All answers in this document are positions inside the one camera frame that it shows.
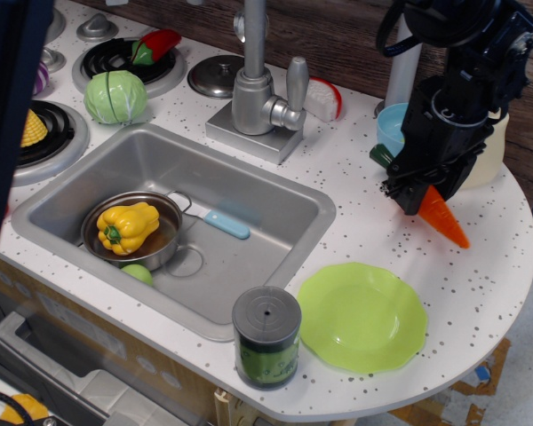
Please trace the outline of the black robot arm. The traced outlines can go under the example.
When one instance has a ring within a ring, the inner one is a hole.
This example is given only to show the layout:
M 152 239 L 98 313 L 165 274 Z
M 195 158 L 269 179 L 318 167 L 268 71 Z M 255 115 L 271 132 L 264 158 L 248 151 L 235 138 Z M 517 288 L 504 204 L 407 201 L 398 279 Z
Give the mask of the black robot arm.
M 433 186 L 451 198 L 493 132 L 489 114 L 506 112 L 528 85 L 533 17 L 516 1 L 395 1 L 376 47 L 386 57 L 421 44 L 446 49 L 444 71 L 412 92 L 404 146 L 386 169 L 386 195 L 415 215 Z

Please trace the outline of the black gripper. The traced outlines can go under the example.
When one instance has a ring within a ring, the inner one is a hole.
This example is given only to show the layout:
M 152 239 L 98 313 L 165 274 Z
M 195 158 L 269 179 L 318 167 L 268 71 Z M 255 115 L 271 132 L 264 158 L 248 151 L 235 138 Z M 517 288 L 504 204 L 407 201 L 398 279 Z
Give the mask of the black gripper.
M 415 216 L 430 185 L 447 201 L 465 182 L 492 133 L 488 85 L 434 76 L 411 94 L 402 124 L 405 145 L 387 166 L 383 189 Z

